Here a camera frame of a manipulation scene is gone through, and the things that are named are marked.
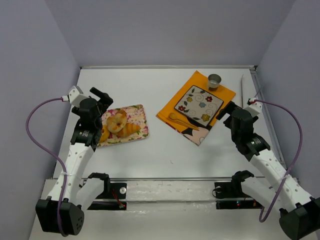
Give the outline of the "metal tongs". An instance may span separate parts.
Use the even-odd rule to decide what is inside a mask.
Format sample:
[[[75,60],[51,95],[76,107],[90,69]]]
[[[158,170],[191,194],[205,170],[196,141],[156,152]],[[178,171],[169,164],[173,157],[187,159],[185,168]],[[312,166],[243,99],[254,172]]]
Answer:
[[[244,74],[240,78],[240,97],[241,97],[241,107],[244,107],[244,87],[243,87]]]

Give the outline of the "round bagel bread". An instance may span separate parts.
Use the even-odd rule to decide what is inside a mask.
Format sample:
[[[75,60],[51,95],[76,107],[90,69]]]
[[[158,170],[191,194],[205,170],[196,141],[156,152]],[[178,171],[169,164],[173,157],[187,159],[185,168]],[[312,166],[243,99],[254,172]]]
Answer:
[[[110,116],[106,120],[107,129],[111,133],[118,133],[121,131],[127,124],[127,116],[122,113],[117,113],[113,116]]]

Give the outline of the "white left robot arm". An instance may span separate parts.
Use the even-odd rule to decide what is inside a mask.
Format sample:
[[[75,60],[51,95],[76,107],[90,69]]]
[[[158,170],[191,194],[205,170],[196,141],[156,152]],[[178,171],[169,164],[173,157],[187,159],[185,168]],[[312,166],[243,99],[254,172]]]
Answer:
[[[85,211],[98,195],[110,188],[110,179],[105,173],[92,173],[81,185],[85,168],[102,136],[102,115],[113,103],[107,93],[95,87],[89,91],[98,99],[84,95],[78,86],[73,86],[68,95],[63,97],[73,106],[71,111],[79,119],[54,187],[35,206],[43,232],[57,233],[63,237],[78,235],[84,224]]]

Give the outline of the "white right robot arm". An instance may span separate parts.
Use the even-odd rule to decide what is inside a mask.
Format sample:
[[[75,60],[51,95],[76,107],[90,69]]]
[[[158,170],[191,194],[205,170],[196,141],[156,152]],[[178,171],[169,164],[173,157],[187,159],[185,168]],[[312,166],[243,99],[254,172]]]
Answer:
[[[291,240],[320,229],[320,200],[305,191],[291,176],[293,168],[284,168],[270,145],[254,132],[254,123],[262,112],[262,100],[251,98],[246,108],[230,101],[216,116],[230,129],[237,150],[258,169],[270,184],[263,185],[248,170],[236,172],[229,182],[218,182],[212,194],[217,199],[250,197],[262,206],[259,221],[263,223],[271,212],[279,215],[282,231]]]

